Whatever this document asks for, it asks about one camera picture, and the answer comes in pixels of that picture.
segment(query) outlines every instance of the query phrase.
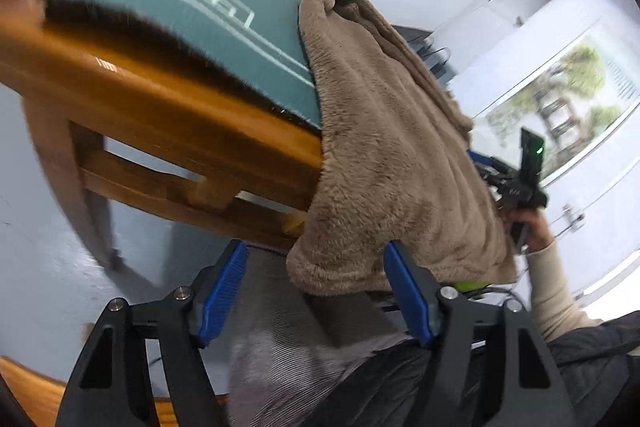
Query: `poster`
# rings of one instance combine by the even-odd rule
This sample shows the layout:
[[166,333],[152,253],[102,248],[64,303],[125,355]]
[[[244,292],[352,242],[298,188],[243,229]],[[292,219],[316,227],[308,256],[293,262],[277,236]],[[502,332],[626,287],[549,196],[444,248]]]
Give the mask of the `poster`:
[[520,128],[545,138],[542,179],[569,169],[640,100],[640,59],[604,25],[587,31],[474,119],[472,148],[520,165]]

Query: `person's leg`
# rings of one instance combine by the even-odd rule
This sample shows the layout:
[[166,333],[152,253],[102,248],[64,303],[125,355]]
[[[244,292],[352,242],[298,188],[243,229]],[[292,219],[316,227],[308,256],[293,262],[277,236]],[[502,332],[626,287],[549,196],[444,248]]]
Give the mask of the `person's leg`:
[[299,425],[347,370],[406,336],[365,295],[309,298],[284,257],[249,250],[234,306],[230,416],[241,427]]

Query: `towel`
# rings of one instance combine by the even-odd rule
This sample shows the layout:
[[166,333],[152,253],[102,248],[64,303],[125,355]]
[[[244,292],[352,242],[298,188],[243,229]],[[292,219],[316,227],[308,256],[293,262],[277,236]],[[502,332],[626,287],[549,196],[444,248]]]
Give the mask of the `towel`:
[[323,165],[287,256],[295,285],[389,290],[382,254],[392,239],[440,281],[513,281],[494,198],[466,154],[471,120],[368,0],[300,0],[299,18]]

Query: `bolt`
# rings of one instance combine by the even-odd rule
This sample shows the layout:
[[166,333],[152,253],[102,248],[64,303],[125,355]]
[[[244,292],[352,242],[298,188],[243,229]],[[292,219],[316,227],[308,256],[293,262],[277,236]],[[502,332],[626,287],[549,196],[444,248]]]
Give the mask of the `bolt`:
[[522,304],[516,301],[516,299],[509,299],[505,304],[505,306],[507,306],[507,309],[512,311],[513,313],[518,313],[519,311],[522,311]]
[[108,307],[112,312],[122,310],[126,306],[127,302],[122,297],[116,297],[109,301]]
[[174,298],[178,299],[178,301],[185,301],[191,297],[191,288],[188,286],[178,286],[174,290]]
[[440,295],[442,295],[445,299],[451,301],[458,296],[458,290],[456,290],[452,286],[443,286],[440,289]]

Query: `beige sleeve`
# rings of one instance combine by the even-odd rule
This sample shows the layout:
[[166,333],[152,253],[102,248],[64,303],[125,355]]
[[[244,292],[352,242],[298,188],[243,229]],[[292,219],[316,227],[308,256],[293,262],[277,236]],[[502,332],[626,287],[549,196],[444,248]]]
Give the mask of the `beige sleeve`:
[[577,328],[602,324],[590,319],[574,301],[558,254],[558,245],[553,242],[544,250],[530,253],[529,280],[531,283],[531,316],[542,332],[545,341]]

